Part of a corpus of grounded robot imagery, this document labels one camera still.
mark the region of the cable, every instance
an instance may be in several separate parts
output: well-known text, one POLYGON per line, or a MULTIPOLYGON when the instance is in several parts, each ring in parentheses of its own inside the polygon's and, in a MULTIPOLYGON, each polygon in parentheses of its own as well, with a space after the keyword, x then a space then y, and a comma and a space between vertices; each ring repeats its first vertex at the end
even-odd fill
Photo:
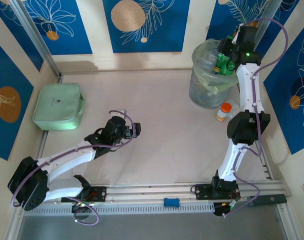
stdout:
POLYGON ((133 129, 133 134, 131 136, 131 138, 126 142, 126 143, 123 143, 123 144, 119 144, 119 145, 103 145, 103 144, 94 144, 94 145, 87 145, 87 146, 82 146, 82 147, 79 147, 78 149, 72 149, 72 150, 69 150, 69 151, 66 151, 54 158, 52 158, 50 161, 46 161, 44 162, 43 164, 39 165, 37 168, 35 168, 34 170, 32 170, 23 180, 22 182, 18 185, 18 187, 16 188, 15 192, 13 193, 13 197, 11 199, 11 205, 12 207, 14 208, 17 208, 17 207, 20 207, 21 205, 15 205, 14 204, 14 201, 19 193, 19 191, 22 189, 23 185, 27 182, 27 180, 29 178, 31 178, 33 176, 34 173, 36 173, 38 170, 40 170, 41 168, 43 168, 44 166, 46 165, 49 165, 51 164, 52 162, 56 161, 57 159, 60 159, 62 157, 65 157, 71 153, 74 153, 74 152, 77 152, 78 150, 82 150, 82 149, 89 149, 89 148, 121 148, 125 145, 127 145, 129 142, 131 142, 134 138, 134 136, 136 135, 136 129, 135 129, 135 125, 134 125, 134 122, 132 121, 132 119, 125 113, 121 112, 121 111, 118 111, 118 110, 111 110, 108 112, 109 114, 110 113, 119 113, 119 114, 122 114, 125 118, 128 118, 128 120, 130 121, 131 125, 132 125, 132 129, 133 129))
POLYGON ((96 225, 96 224, 99 222, 100 216, 98 215, 98 212, 95 211, 95 210, 94 210, 91 206, 89 206, 86 202, 81 201, 81 200, 79 200, 79 199, 77 199, 77 198, 75 198, 75 197, 67 196, 66 198, 84 204, 89 210, 91 210, 91 211, 96 215, 96 221, 93 222, 93 223, 88 223, 88 222, 83 222, 83 221, 78 220, 77 217, 76 217, 76 212, 77 212, 77 211, 75 211, 75 212, 74 212, 74 215, 73 215, 73 218, 74 218, 74 221, 75 221, 75 222, 77 222, 77 223, 79 223, 79 224, 81 224, 81 225, 86 225, 86 226, 94 226, 94 225, 96 225))
POLYGON ((257 135, 258 135, 258 144, 259 144, 259 149, 258 149, 258 153, 256 153, 255 151, 253 151, 252 149, 250 149, 249 147, 242 147, 240 149, 240 151, 237 153, 236 155, 236 161, 234 162, 234 165, 232 167, 232 171, 233 171, 233 175, 235 176, 235 178, 249 186, 252 186, 253 188, 257 189, 257 193, 256 195, 248 200, 246 203, 244 203, 243 205, 241 205, 240 207, 236 208, 235 210, 227 213, 227 214, 223 214, 224 218, 227 217, 228 215, 230 215, 231 213, 234 213, 235 211, 245 207, 246 205, 248 205, 250 202, 254 201, 260 194, 260 189, 255 186, 254 184, 250 183, 250 182, 247 182, 241 178, 239 178, 236 174, 235 174, 235 168, 236 168, 236 163, 238 162, 238 159, 242 153, 242 150, 243 149, 246 149, 246 150, 249 150, 251 153, 253 153, 255 156, 257 157, 260 157, 261 156, 261 153, 262 153, 262 132, 261 132, 261 124, 260 124, 260 119, 259 119, 259 115, 258 115, 258 110, 257 110, 257 104, 256 104, 256 91, 255 91, 255 77, 256 75, 258 74, 259 71, 263 70, 264 68, 267 68, 268 66, 271 66, 272 64, 278 62, 285 54, 286 50, 287 50, 287 47, 288 47, 288 34, 287 34, 287 31, 285 29, 285 27, 280 23, 278 22, 277 20, 274 20, 272 18, 269 18, 269 17, 261 17, 261 18, 257 18, 255 20, 252 20, 252 21, 249 21, 248 23, 246 23, 245 25, 247 24, 250 24, 250 23, 253 23, 253 22, 256 22, 256 21, 259 21, 259 20, 265 20, 265 21, 270 21, 270 22, 273 22, 277 25, 279 25, 281 27, 281 29, 283 30, 284 32, 284 35, 285 35, 285 46, 284 46, 284 49, 283 49, 283 52, 282 54, 274 61, 260 67, 258 70, 256 70, 254 72, 254 74, 252 75, 252 90, 253 90, 253 108, 254 108, 254 111, 255 111, 255 117, 256 117, 256 123, 257 123, 257 135))

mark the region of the transparent plastic bin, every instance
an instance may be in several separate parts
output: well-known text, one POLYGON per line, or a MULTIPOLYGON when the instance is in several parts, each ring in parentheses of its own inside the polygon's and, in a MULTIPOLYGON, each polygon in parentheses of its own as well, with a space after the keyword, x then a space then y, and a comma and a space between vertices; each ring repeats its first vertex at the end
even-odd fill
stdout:
POLYGON ((193 52, 193 71, 189 89, 191 100, 199 107, 212 109, 225 102, 233 86, 238 83, 236 73, 229 76, 212 74, 204 65, 207 52, 217 48, 219 41, 209 39, 193 52))

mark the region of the purple cable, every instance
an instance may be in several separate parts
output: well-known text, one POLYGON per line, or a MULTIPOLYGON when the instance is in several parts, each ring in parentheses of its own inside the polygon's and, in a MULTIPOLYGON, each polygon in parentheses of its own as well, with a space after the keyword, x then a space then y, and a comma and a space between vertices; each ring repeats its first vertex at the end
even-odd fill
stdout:
POLYGON ((94 144, 94 145, 82 146, 82 147, 79 147, 78 149, 72 149, 72 150, 69 150, 69 151, 67 151, 67 152, 64 152, 64 153, 62 153, 62 154, 60 154, 60 155, 58 155, 58 156, 52 158, 49 162, 46 161, 45 163, 41 164, 40 166, 38 166, 37 168, 35 168, 33 171, 31 171, 31 172, 22 180, 22 182, 18 185, 18 187, 16 188, 15 192, 13 193, 13 197, 12 197, 12 199, 11 199, 11 205, 12 205, 12 207, 17 208, 17 207, 20 207, 20 206, 21 206, 20 204, 19 204, 19 205, 15 205, 15 204, 14 204, 14 201, 15 201, 15 199, 16 199, 16 197, 17 197, 17 194, 18 194, 19 191, 22 189, 23 185, 27 182, 27 180, 28 180, 29 178, 31 178, 31 177, 33 176, 34 173, 36 173, 39 169, 43 168, 44 166, 49 165, 50 163, 54 162, 55 160, 60 159, 60 158, 62 158, 62 157, 64 157, 64 156, 66 156, 66 155, 69 155, 69 154, 71 154, 71 153, 77 152, 78 150, 89 149, 89 148, 121 148, 121 147, 127 145, 130 141, 132 141, 133 138, 134 138, 134 135, 136 134, 135 125, 134 125, 134 122, 132 121, 132 119, 131 119, 127 114, 125 114, 125 113, 123 113, 123 112, 121 112, 121 111, 118 111, 118 110, 111 110, 111 111, 109 111, 108 113, 109 113, 109 114, 110 114, 110 113, 119 113, 119 114, 122 114, 125 118, 128 118, 128 120, 130 121, 130 123, 131 123, 131 125, 132 125, 132 129, 133 129, 133 134, 132 134, 131 138, 130 138, 126 143, 119 144, 119 145, 94 144))
MULTIPOLYGON (((262 66, 262 67, 260 67, 258 70, 256 70, 256 71, 253 73, 253 75, 252 75, 252 90, 253 90, 253 103, 254 103, 254 104, 256 103, 255 76, 258 74, 259 71, 263 70, 264 68, 267 68, 268 66, 271 66, 272 64, 274 64, 274 63, 276 63, 276 62, 278 62, 278 61, 284 56, 284 54, 285 54, 285 52, 286 52, 286 50, 287 50, 287 47, 288 47, 288 34, 287 34, 287 31, 286 31, 285 27, 284 27, 280 22, 278 22, 277 20, 274 20, 274 19, 269 18, 269 17, 261 17, 261 18, 258 18, 258 19, 249 21, 249 22, 246 23, 245 25, 250 24, 250 23, 253 23, 253 22, 256 22, 256 21, 259 21, 259 20, 266 20, 266 21, 270 21, 270 22, 273 22, 273 23, 279 25, 279 26, 281 27, 281 29, 283 30, 284 35, 285 35, 285 46, 284 46, 284 50, 283 50, 282 54, 281 54, 276 60, 274 60, 274 61, 272 61, 272 62, 270 62, 270 63, 268 63, 268 64, 266 64, 266 65, 264 65, 264 66, 262 66)), ((255 104, 255 105, 253 106, 253 108, 254 108, 254 111, 255 111, 256 123, 257 123, 257 135, 258 135, 258 145, 259 145, 259 146, 258 146, 258 153, 256 153, 255 151, 253 151, 253 150, 250 149, 249 147, 246 147, 246 146, 242 147, 242 148, 240 149, 240 151, 238 152, 238 154, 236 155, 236 161, 234 162, 234 165, 233 165, 233 167, 232 167, 232 170, 233 170, 233 175, 235 176, 235 178, 236 178, 237 180, 239 180, 239 181, 241 181, 241 182, 243 182, 243 183, 245 183, 245 184, 247 184, 247 185, 249 185, 249 186, 252 186, 253 188, 257 189, 257 193, 256 193, 256 195, 255 195, 252 199, 248 200, 246 203, 244 203, 243 205, 241 205, 241 206, 238 207, 237 209, 235 209, 235 210, 233 210, 233 211, 231 211, 231 212, 225 214, 224 217, 227 217, 227 216, 230 215, 231 213, 233 213, 233 212, 235 212, 235 211, 237 211, 237 210, 239 210, 239 209, 245 207, 245 206, 248 205, 250 202, 254 201, 254 200, 259 196, 259 194, 260 194, 260 189, 259 189, 257 186, 255 186, 254 184, 251 184, 251 183, 249 183, 249 182, 247 182, 247 181, 245 181, 245 180, 239 178, 239 177, 235 174, 236 163, 237 163, 237 161, 238 161, 238 159, 239 159, 239 157, 240 157, 240 155, 241 155, 241 150, 243 150, 243 149, 249 150, 251 153, 253 153, 253 154, 254 154, 255 156, 257 156, 257 157, 260 157, 260 156, 261 156, 261 153, 262 153, 262 133, 261 133, 261 124, 260 124, 260 120, 259 120, 257 105, 255 104)))
POLYGON ((99 220, 100 220, 100 216, 98 215, 98 212, 96 212, 91 206, 89 206, 86 202, 84 201, 80 201, 79 199, 75 198, 75 197, 71 197, 71 196, 67 196, 66 198, 70 199, 70 200, 73 200, 73 201, 77 201, 77 202, 80 202, 80 203, 83 203, 85 204, 85 206, 90 209, 95 215, 96 215, 96 222, 92 222, 92 223, 89 223, 89 222, 83 222, 83 221, 80 221, 77 219, 76 217, 76 212, 74 212, 74 215, 73 215, 73 218, 75 220, 75 222, 81 224, 81 225, 85 225, 85 226, 94 226, 96 224, 98 224, 99 220))

